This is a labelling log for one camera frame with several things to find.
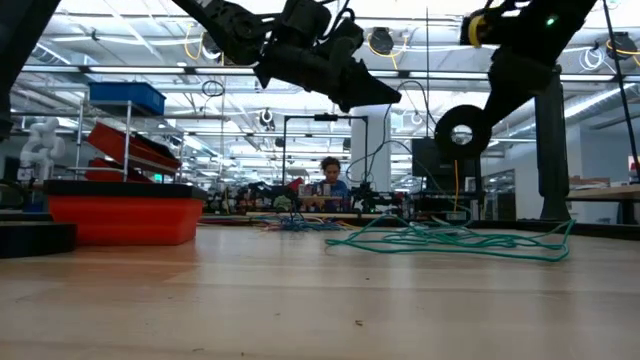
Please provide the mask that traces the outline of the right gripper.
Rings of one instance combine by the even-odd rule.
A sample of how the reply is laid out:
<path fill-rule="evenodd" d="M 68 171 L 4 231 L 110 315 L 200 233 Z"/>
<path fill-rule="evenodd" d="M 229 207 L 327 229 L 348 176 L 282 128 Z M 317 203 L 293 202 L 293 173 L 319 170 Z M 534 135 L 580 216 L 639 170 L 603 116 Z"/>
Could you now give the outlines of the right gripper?
<path fill-rule="evenodd" d="M 499 48 L 491 56 L 488 72 L 491 92 L 483 110 L 490 127 L 538 95 L 549 86 L 555 63 L 516 54 L 510 48 Z"/>

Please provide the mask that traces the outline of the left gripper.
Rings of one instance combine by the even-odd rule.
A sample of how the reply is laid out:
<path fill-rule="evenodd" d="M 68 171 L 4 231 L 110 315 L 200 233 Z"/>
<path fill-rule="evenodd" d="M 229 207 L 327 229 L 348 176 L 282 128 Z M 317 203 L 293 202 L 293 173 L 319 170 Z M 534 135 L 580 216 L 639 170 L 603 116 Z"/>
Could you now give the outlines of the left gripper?
<path fill-rule="evenodd" d="M 329 94 L 342 112 L 398 103 L 401 94 L 372 76 L 364 62 L 353 57 L 363 41 L 363 30 L 349 19 L 321 44 L 311 39 L 310 45 L 303 45 L 301 38 L 289 31 L 265 47 L 253 71 L 263 88 L 275 78 L 305 91 Z"/>

